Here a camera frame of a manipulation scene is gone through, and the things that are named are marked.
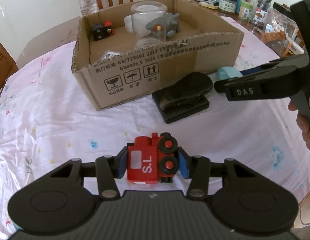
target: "green lid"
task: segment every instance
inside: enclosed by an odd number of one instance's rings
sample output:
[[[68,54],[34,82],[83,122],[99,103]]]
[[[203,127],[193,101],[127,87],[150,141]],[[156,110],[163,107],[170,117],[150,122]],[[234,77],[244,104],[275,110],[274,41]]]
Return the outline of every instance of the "green lid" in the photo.
[[[246,7],[247,9],[253,9],[253,5],[244,0],[242,0],[241,5]]]

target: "jar with green lid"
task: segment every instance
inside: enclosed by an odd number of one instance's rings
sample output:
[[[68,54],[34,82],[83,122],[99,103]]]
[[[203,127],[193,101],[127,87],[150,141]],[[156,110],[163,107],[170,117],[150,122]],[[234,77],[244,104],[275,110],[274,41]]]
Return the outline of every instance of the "jar with green lid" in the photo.
[[[219,10],[228,13],[235,14],[237,0],[219,0]]]
[[[244,21],[249,21],[250,14],[252,11],[253,11],[253,5],[248,2],[242,1],[238,17]]]

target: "red toy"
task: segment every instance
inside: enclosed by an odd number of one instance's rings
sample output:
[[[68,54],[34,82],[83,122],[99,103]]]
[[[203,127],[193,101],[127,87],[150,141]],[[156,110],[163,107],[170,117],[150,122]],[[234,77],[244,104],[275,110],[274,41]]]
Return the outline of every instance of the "red toy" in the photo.
[[[170,133],[140,136],[128,144],[127,180],[136,184],[171,183],[178,171],[177,141]]]

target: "umbrella symbol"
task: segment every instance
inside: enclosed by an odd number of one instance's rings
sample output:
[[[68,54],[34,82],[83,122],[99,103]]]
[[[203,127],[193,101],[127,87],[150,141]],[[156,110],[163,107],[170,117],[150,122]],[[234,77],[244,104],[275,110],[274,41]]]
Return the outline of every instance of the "umbrella symbol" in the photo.
[[[132,78],[132,82],[134,81],[134,76],[137,76],[136,73],[132,73],[130,75],[127,76],[127,78],[131,77]]]
[[[111,88],[114,88],[114,87],[117,87],[117,86],[115,86],[115,84],[118,81],[118,79],[119,79],[118,77],[117,78],[113,78],[111,80],[106,81],[106,83],[109,84],[109,85],[114,85],[113,87],[111,87]]]

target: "ribbed gray surface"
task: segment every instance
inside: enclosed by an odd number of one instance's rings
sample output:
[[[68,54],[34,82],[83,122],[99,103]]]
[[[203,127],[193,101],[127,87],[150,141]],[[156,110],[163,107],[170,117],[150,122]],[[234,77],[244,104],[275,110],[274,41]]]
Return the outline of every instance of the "ribbed gray surface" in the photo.
[[[180,191],[127,191],[101,204],[85,225],[59,236],[17,232],[10,240],[296,240],[284,233],[251,237],[231,232],[202,202],[187,200]]]

